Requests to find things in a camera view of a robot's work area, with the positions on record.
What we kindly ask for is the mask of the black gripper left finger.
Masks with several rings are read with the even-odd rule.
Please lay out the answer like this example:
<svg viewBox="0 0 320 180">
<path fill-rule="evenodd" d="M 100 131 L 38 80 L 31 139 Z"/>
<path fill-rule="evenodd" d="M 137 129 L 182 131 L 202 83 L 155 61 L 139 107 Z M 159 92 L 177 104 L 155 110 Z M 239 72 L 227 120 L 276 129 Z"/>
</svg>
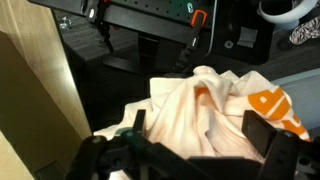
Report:
<svg viewBox="0 0 320 180">
<path fill-rule="evenodd" d="M 118 130 L 112 140 L 102 135 L 83 140 L 68 180 L 108 180 L 116 171 L 132 180 L 152 180 L 155 173 L 147 156 L 152 143 L 142 135 L 145 115 L 145 110 L 138 110 L 133 126 Z"/>
</svg>

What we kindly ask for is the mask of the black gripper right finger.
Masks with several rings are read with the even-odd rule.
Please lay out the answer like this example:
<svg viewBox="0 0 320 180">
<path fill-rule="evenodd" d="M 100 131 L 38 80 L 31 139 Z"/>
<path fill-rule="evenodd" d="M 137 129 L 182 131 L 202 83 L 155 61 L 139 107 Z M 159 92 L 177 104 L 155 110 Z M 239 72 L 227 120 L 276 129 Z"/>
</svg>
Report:
<svg viewBox="0 0 320 180">
<path fill-rule="evenodd" d="M 243 116 L 242 133 L 264 158 L 257 180 L 320 180 L 320 143 L 274 128 L 253 110 Z"/>
</svg>

